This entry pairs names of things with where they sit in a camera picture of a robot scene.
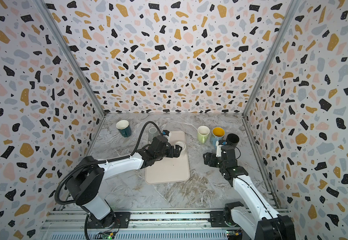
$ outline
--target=wall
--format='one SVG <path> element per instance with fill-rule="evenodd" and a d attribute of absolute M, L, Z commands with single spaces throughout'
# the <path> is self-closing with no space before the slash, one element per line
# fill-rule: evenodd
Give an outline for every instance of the wall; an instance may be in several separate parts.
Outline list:
<path fill-rule="evenodd" d="M 241 112 L 288 1 L 47 0 L 106 112 Z"/>
<path fill-rule="evenodd" d="M 348 1 L 301 1 L 247 119 L 301 239 L 348 239 Z"/>
<path fill-rule="evenodd" d="M 33 2 L 0 0 L 0 240 L 36 238 L 94 111 Z"/>

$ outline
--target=dark green mug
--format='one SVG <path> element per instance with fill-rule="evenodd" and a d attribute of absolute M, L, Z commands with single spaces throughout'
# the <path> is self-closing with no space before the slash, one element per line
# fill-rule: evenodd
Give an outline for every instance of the dark green mug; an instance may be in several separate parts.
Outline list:
<path fill-rule="evenodd" d="M 129 125 L 129 121 L 120 120 L 119 122 L 117 122 L 116 127 L 123 137 L 131 136 L 131 128 Z"/>

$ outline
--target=beige tray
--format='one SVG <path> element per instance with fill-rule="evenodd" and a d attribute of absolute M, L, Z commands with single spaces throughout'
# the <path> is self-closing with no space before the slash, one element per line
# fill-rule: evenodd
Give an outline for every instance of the beige tray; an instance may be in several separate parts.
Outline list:
<path fill-rule="evenodd" d="M 164 157 L 161 161 L 156 161 L 152 166 L 147 167 L 145 170 L 147 184 L 182 182 L 190 178 L 185 132 L 170 131 L 169 143 L 174 145 L 177 141 L 184 142 L 186 149 L 182 150 L 177 158 Z"/>

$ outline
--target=light green mug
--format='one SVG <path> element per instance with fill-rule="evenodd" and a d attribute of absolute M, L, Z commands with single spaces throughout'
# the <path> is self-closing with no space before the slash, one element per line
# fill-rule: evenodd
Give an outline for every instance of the light green mug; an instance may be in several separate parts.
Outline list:
<path fill-rule="evenodd" d="M 198 127 L 198 141 L 202 144 L 206 142 L 208 136 L 210 135 L 210 129 L 206 126 Z"/>

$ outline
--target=metal corner post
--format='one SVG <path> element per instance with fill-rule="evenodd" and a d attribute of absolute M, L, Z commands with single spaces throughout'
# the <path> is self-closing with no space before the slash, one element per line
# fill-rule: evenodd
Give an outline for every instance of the metal corner post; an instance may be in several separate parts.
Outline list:
<path fill-rule="evenodd" d="M 279 28 L 279 33 L 276 36 L 273 45 L 271 46 L 270 52 L 267 55 L 267 58 L 264 62 L 262 71 L 259 74 L 258 80 L 256 81 L 256 83 L 254 85 L 254 88 L 250 94 L 250 97 L 248 98 L 247 104 L 246 104 L 244 111 L 243 111 L 243 117 L 247 116 L 247 114 L 249 112 L 250 106 L 255 99 L 255 95 L 258 93 L 259 88 L 264 81 L 264 77 L 266 76 L 268 69 L 271 66 L 272 60 L 274 59 L 276 52 L 282 43 L 282 39 L 283 39 L 284 35 L 286 34 L 287 29 L 289 28 L 289 24 L 290 24 L 292 18 L 294 17 L 294 14 L 296 12 L 296 9 L 299 6 L 300 1 L 301 0 L 291 0 L 289 6 L 287 8 L 284 20 L 282 22 L 281 27 Z"/>
<path fill-rule="evenodd" d="M 81 68 L 79 67 L 77 61 L 75 60 L 73 54 L 71 53 L 69 46 L 65 42 L 62 33 L 59 31 L 58 26 L 56 25 L 54 19 L 52 18 L 52 15 L 50 14 L 49 10 L 46 7 L 46 4 L 43 0 L 33 0 L 33 3 L 35 4 L 35 7 L 37 8 L 39 14 L 42 16 L 43 20 L 47 24 L 47 27 L 51 31 L 52 35 L 55 38 L 55 41 L 61 48 L 63 54 L 67 58 L 67 61 L 70 63 L 71 67 L 75 71 L 75 73 L 78 75 L 78 78 L 81 80 L 82 85 L 85 88 L 86 93 L 91 98 L 94 106 L 97 108 L 98 113 L 101 115 L 102 118 L 105 116 L 105 112 L 102 109 L 101 104 L 99 103 L 97 97 L 95 96 L 93 90 L 90 87 L 90 84 L 86 81 L 86 77 L 83 74 Z"/>

